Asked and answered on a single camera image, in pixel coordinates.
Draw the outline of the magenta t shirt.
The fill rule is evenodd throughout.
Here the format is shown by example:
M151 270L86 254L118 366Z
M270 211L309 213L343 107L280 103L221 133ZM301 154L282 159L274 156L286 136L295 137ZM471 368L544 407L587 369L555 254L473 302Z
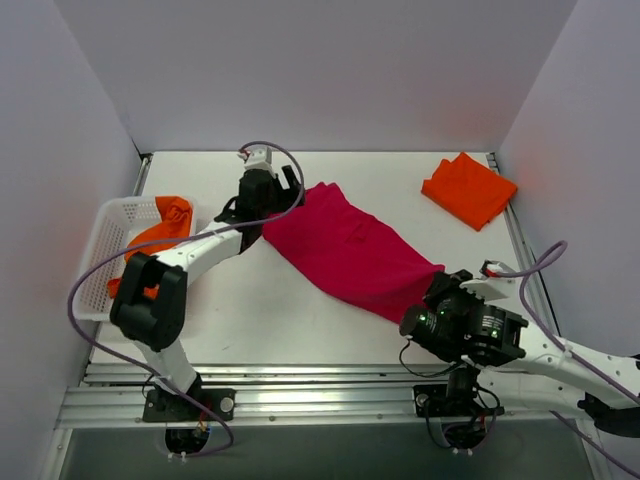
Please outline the magenta t shirt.
M308 189L304 205L264 226L263 238L324 293L396 324L445 270L335 183Z

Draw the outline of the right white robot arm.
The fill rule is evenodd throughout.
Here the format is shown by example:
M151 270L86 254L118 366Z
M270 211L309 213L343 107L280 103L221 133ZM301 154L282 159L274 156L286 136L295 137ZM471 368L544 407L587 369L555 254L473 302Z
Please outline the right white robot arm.
M515 288L500 262L480 277L439 272L399 332L450 364L427 414L502 414L508 407L590 418L605 433L639 435L639 360L602 353L545 332L532 318L497 306Z

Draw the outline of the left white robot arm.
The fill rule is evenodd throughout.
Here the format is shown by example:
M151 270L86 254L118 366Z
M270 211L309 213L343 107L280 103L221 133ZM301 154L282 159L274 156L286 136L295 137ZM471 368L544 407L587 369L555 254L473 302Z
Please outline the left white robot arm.
M250 167L238 193L199 234L159 253L142 252L127 262L110 321L142 352L167 391L165 405L179 419L194 417L202 395L198 374L180 342L190 285L219 263L239 255L262 235L263 225L304 204L304 176L282 168L287 186L268 168Z

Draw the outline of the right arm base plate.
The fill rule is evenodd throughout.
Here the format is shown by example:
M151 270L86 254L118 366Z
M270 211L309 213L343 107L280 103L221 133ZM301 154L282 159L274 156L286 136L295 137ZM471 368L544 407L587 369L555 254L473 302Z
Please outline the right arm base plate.
M421 418L501 416L505 409L498 396L476 384L468 395L448 395L444 384L413 386L415 413Z

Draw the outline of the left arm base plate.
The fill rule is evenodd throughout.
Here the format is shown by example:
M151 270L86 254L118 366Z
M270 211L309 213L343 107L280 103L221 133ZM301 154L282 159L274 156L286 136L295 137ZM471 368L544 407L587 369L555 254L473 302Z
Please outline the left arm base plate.
M234 418L236 391L230 388L205 388L196 394L196 401L223 421ZM142 421L146 423L176 423L204 419L206 414L191 402L160 387L146 394Z

